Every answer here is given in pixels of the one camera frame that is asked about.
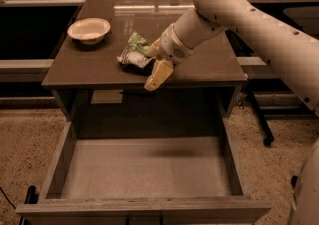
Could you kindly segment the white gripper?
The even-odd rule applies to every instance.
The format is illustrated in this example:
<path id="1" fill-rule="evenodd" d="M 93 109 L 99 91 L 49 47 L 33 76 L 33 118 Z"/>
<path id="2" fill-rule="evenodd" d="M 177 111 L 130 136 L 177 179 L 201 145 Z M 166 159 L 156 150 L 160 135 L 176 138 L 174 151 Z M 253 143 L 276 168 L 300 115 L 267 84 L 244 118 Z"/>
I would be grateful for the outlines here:
<path id="1" fill-rule="evenodd" d="M 177 36 L 174 24 L 154 40 L 147 48 L 146 55 L 155 57 L 160 54 L 164 59 L 155 60 L 151 74 L 148 76 L 144 88 L 154 91 L 160 87 L 173 73 L 173 63 L 180 64 L 193 53 Z"/>

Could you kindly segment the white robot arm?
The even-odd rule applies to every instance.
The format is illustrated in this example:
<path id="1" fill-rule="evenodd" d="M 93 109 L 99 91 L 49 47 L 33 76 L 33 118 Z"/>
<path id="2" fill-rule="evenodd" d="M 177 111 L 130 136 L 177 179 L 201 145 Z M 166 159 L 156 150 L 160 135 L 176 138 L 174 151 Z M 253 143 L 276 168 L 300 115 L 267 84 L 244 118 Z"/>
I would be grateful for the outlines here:
<path id="1" fill-rule="evenodd" d="M 257 9 L 247 0 L 193 0 L 194 6 L 152 42 L 147 55 L 156 59 L 144 88 L 153 91 L 174 66 L 197 46 L 229 29 L 270 65 L 283 82 L 319 110 L 319 41 Z"/>

